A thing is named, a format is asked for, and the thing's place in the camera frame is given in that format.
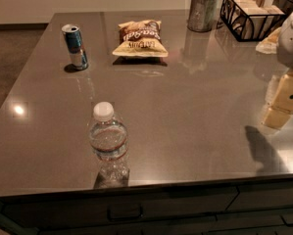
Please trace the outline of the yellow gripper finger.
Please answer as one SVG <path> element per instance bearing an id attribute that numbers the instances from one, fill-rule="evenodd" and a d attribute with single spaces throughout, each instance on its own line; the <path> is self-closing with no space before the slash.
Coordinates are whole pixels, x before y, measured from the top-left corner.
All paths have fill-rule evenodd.
<path id="1" fill-rule="evenodd" d="M 272 78 L 267 104 L 262 124 L 269 128 L 281 129 L 293 116 L 293 70 L 288 70 L 281 77 Z"/>

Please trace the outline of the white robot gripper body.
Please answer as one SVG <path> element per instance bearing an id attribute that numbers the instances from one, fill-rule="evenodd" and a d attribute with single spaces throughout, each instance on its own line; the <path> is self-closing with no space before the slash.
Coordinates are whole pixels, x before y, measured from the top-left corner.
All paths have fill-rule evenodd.
<path id="1" fill-rule="evenodd" d="M 293 69 L 293 12 L 282 24 L 276 47 L 277 60 Z"/>

